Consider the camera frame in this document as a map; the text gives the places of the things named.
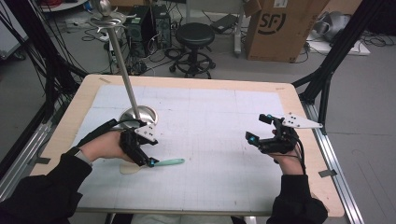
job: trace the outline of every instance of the sleeve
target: sleeve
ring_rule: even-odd
[[[311,197],[307,175],[282,175],[280,194],[267,224],[319,224],[327,216],[324,204]]]
[[[73,216],[82,197],[78,188],[91,171],[85,161],[63,154],[47,175],[27,176],[20,181],[12,195],[0,203],[0,220],[51,223]]]

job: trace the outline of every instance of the computer tower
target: computer tower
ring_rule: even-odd
[[[157,34],[158,49],[168,49],[172,47],[171,17],[166,5],[152,6],[152,14]]]
[[[149,56],[149,48],[144,42],[132,42],[130,46],[130,54],[137,58],[146,58]]]
[[[155,36],[150,7],[133,6],[129,15],[136,15],[136,17],[129,18],[124,23],[128,40],[131,38],[134,42],[149,42]]]
[[[136,15],[135,18],[127,19],[124,23],[130,53],[139,58],[147,57],[149,41],[155,36],[151,9],[149,6],[133,6],[129,15]]]

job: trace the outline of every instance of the grid paper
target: grid paper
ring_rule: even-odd
[[[273,136],[274,126],[258,118],[283,116],[277,93],[136,86],[134,95],[139,105],[159,115],[159,144],[142,149],[160,161],[186,161],[123,175],[121,160],[99,159],[79,189],[84,195],[79,207],[180,214],[271,212],[281,171],[273,159],[247,143],[245,132]],[[104,122],[119,119],[129,107],[124,86],[101,87],[73,146]]]

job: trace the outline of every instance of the gray floor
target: gray floor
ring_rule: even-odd
[[[104,70],[108,58],[103,43],[83,42],[84,35],[79,29],[63,33],[66,46],[86,70],[92,73]],[[247,61],[244,53],[239,58],[233,55],[231,35],[217,35],[211,48],[213,52],[208,54],[217,64],[211,71],[214,79],[290,83],[315,71],[325,58],[311,52],[304,63]],[[369,56],[347,56],[332,79],[327,131],[365,223],[394,223],[396,119],[392,117],[396,112],[393,98],[396,48],[367,48],[371,51]],[[159,64],[145,62],[149,67]],[[180,73],[170,73],[169,65],[156,67],[144,76],[183,77]],[[29,60],[2,62],[0,71],[0,158],[3,158],[43,104],[44,92]],[[104,214],[76,214],[71,221],[103,223],[105,217]],[[329,218],[326,223],[348,221],[346,217],[339,217]]]

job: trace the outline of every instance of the hand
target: hand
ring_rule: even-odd
[[[99,158],[112,159],[119,158],[125,161],[133,162],[120,147],[120,132],[111,131],[104,133],[99,137],[91,140],[80,147],[82,153],[90,161],[96,161]]]
[[[283,175],[303,175],[304,172],[300,163],[300,155],[297,155],[299,150],[300,149],[296,146],[294,150],[285,154],[277,152],[269,153],[268,156],[274,158],[274,160],[279,163]]]

